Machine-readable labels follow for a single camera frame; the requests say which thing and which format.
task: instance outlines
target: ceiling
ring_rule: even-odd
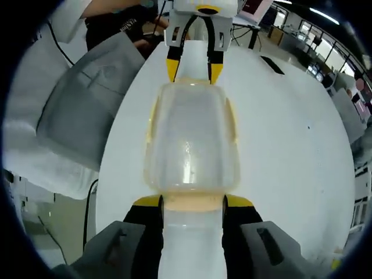
[[[324,31],[343,43],[361,62],[363,55],[371,56],[372,30],[369,18],[372,18],[372,3],[368,0],[291,0],[292,5],[281,2],[276,4],[297,13],[300,17],[318,25]],[[340,22],[333,22],[309,10],[315,8]]]

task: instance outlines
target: floor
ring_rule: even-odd
[[[234,31],[235,37],[243,35],[247,31],[242,28]],[[304,69],[298,61],[289,53],[272,44],[265,33],[259,34],[260,40],[256,41],[254,50],[275,56],[294,66]],[[240,47],[248,48],[251,32],[238,39]],[[83,252],[83,227],[86,200],[77,201],[61,195],[55,195],[54,203],[38,203],[37,214],[48,228],[50,233],[62,247],[67,264],[73,263]]]

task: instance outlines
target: dark clothing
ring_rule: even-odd
[[[144,39],[142,26],[146,22],[154,22],[157,16],[155,10],[136,5],[120,13],[90,17],[85,20],[88,29],[88,50],[121,31],[125,32],[132,42]]]

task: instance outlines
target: clear plastic container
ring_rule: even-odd
[[[144,173],[160,192],[225,193],[238,184],[235,119],[220,87],[183,81],[161,88]]]

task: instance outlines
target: desk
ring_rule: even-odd
[[[123,220],[137,199],[154,192],[144,182],[148,120],[161,85],[169,82],[161,43],[134,79],[103,154],[96,229]],[[208,79],[207,45],[186,41],[178,77]],[[354,165],[341,118],[323,86],[272,58],[275,73],[249,49],[232,46],[217,85],[237,115],[241,182],[231,194],[250,199],[301,245],[312,261],[343,248],[354,206]]]
[[[259,27],[257,24],[247,21],[246,19],[242,19],[241,17],[238,17],[238,16],[232,19],[232,25],[234,26],[232,30],[232,39],[235,40],[236,42],[238,41],[234,37],[235,26],[247,27],[250,29],[250,31],[252,31],[252,36],[251,36],[251,40],[249,42],[248,48],[253,49],[255,47],[256,40],[258,37],[258,32],[260,31],[261,27]]]

